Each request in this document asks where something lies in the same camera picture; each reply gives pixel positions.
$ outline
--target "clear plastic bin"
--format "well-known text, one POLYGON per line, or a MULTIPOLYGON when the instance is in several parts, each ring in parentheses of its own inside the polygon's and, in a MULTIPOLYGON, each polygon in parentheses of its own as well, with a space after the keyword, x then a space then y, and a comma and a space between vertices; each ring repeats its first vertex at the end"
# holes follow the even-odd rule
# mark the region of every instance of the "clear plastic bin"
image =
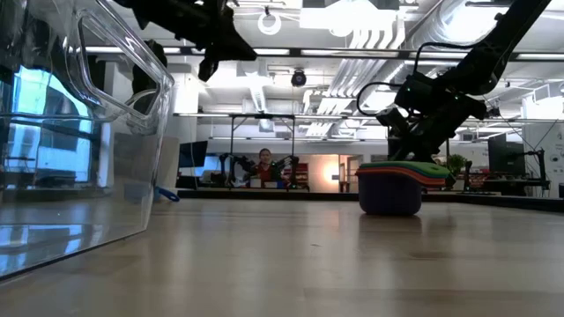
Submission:
POLYGON ((0 80, 0 276, 143 231, 174 80, 112 7, 0 2, 0 80), (122 54, 93 57, 89 41, 122 54), (156 89, 130 94, 117 73, 122 89, 96 85, 102 57, 156 89))

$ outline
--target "security camera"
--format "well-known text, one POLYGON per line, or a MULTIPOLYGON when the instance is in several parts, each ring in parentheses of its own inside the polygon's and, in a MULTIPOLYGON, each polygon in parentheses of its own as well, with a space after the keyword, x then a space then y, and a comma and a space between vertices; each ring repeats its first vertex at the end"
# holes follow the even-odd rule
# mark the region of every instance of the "security camera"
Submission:
POLYGON ((304 74, 303 70, 294 70, 292 75, 292 86, 302 87, 306 84, 308 78, 304 74))

